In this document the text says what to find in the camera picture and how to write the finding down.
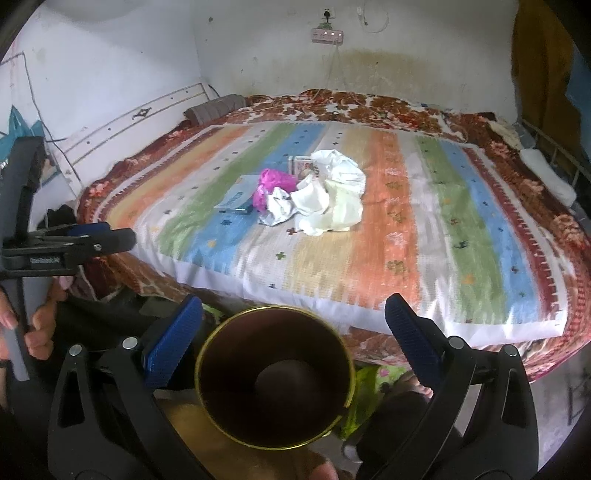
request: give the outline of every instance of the brown floral bedsheet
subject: brown floral bedsheet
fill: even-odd
[[[396,98],[329,90],[308,90],[298,96],[278,98],[257,95],[248,99],[248,105],[215,123],[247,124],[286,119],[359,123],[377,128],[418,131],[481,147],[527,212],[556,238],[575,269],[572,278],[576,280],[568,286],[572,308],[564,335],[517,345],[530,379],[545,375],[591,340],[589,240],[569,212],[549,195],[539,179],[521,162],[518,152],[488,127],[492,114],[443,112]],[[188,122],[183,122],[138,155],[115,165],[104,179],[94,182],[83,193],[78,210],[79,222],[91,222],[98,206],[116,186],[200,130],[201,127],[191,127]],[[232,304],[228,304],[227,299],[221,299],[210,291],[181,285],[172,277],[159,275],[150,265],[131,254],[113,255],[94,261],[85,268],[99,297],[125,284],[139,294],[162,296],[174,301],[180,301],[192,292],[205,302],[234,311],[253,306],[252,302],[241,299],[234,299]],[[392,336],[351,327],[344,339],[358,360],[396,365],[405,362]]]

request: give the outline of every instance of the pillow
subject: pillow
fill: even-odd
[[[574,188],[552,170],[542,152],[535,148],[525,148],[519,154],[523,163],[538,176],[548,191],[566,208],[570,208],[577,199],[577,194]]]
[[[246,107],[246,99],[233,93],[194,106],[185,112],[185,116],[194,126],[205,125],[244,107]]]

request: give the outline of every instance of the metal cup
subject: metal cup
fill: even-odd
[[[249,447],[287,450],[329,433],[355,390],[339,334],[304,310],[268,306],[230,318],[204,344],[195,372],[211,421]]]

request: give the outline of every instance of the human hand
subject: human hand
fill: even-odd
[[[339,480],[339,474],[332,463],[326,462],[312,471],[309,480]]]
[[[56,329],[57,302],[67,299],[60,281],[54,279],[47,295],[47,301],[37,309],[31,319],[31,331],[25,335],[25,344],[29,354],[39,360],[47,360],[53,351],[53,332]],[[14,330],[18,326],[17,318],[5,293],[0,290],[0,325]],[[0,360],[8,360],[8,348],[0,334]]]

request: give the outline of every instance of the fingernail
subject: fingernail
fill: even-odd
[[[2,315],[4,319],[4,325],[11,330],[15,330],[18,327],[17,318],[14,316],[13,312],[4,312]]]
[[[33,318],[31,319],[31,323],[33,324],[33,328],[35,330],[41,330],[41,322],[39,321],[38,314],[33,315]]]
[[[74,283],[74,277],[60,277],[58,282],[62,290],[68,290]]]

